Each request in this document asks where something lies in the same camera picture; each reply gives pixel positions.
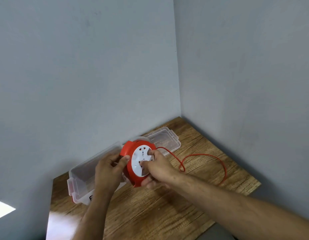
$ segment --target hand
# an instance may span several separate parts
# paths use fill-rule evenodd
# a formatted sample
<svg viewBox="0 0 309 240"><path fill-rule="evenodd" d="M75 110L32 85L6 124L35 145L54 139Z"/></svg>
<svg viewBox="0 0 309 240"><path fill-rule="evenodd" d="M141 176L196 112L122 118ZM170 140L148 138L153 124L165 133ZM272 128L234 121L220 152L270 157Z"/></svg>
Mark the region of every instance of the hand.
<svg viewBox="0 0 309 240"><path fill-rule="evenodd" d="M108 154L96 166L95 192L113 195L122 181L122 171L130 160L126 155L120 159L118 154Z"/></svg>
<svg viewBox="0 0 309 240"><path fill-rule="evenodd" d="M149 150L148 155L154 156L154 161L141 161L140 165L151 175L141 182L141 186L151 189L157 185L157 182L162 182L169 188L169 182L174 180L179 172L158 150Z"/></svg>

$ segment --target table surface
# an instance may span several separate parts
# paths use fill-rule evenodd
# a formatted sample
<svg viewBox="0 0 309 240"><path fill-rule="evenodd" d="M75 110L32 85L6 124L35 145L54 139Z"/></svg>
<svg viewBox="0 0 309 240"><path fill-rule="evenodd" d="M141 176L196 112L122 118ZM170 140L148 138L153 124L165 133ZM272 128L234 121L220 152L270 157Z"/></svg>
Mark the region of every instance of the table surface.
<svg viewBox="0 0 309 240"><path fill-rule="evenodd" d="M182 159L194 153L205 153L217 156L224 162L228 178L220 187L249 195L261 185L182 118L177 117L162 126L167 126L179 137L181 147L174 152L178 158ZM179 166L173 156L167 155L166 158L173 166ZM211 184L218 184L224 177L222 165L211 157L189 157L184 166L186 173ZM65 173L54 179L51 211L82 216L87 206L72 202L68 195L68 178L68 173ZM111 199L104 239L193 240L213 224L214 221L208 215L172 190L163 186L158 186L154 190L133 188L126 184L117 190Z"/></svg>

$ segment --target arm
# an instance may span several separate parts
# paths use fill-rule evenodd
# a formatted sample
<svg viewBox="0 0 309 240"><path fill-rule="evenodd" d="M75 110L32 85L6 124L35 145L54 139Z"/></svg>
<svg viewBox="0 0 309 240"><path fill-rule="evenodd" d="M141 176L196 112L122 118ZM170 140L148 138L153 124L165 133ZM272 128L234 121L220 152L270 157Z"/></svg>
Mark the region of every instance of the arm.
<svg viewBox="0 0 309 240"><path fill-rule="evenodd" d="M127 165L129 156L124 156L119 163L113 167L118 160L118 155L108 155L101 159L96 167L95 191L82 218L73 240L100 240L103 238L106 213L111 197L120 184L122 171Z"/></svg>
<svg viewBox="0 0 309 240"><path fill-rule="evenodd" d="M165 183L242 240L309 239L309 221L275 205L209 185L176 171L157 150L155 160L142 162L151 177L142 182L152 188Z"/></svg>

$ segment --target forearm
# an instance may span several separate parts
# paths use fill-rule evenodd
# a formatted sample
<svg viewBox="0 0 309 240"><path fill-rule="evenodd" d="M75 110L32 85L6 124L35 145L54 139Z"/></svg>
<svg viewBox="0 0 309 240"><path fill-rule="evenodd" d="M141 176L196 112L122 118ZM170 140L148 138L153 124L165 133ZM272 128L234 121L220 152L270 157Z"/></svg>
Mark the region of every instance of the forearm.
<svg viewBox="0 0 309 240"><path fill-rule="evenodd" d="M239 239L309 239L309 221L267 202L181 173L169 185Z"/></svg>
<svg viewBox="0 0 309 240"><path fill-rule="evenodd" d="M87 212L82 218L73 240L101 240L106 213L112 194L95 192Z"/></svg>

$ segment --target left hand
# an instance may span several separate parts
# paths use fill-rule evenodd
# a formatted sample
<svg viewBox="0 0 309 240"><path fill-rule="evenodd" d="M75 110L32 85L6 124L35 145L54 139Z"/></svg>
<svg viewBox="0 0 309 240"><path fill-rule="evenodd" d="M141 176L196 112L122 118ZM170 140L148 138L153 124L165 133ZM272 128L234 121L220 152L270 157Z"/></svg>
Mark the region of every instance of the left hand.
<svg viewBox="0 0 309 240"><path fill-rule="evenodd" d="M130 156L119 158L118 154L108 154L99 161L95 176L96 193L108 193L112 196L119 186L122 180L122 171L130 160Z"/></svg>

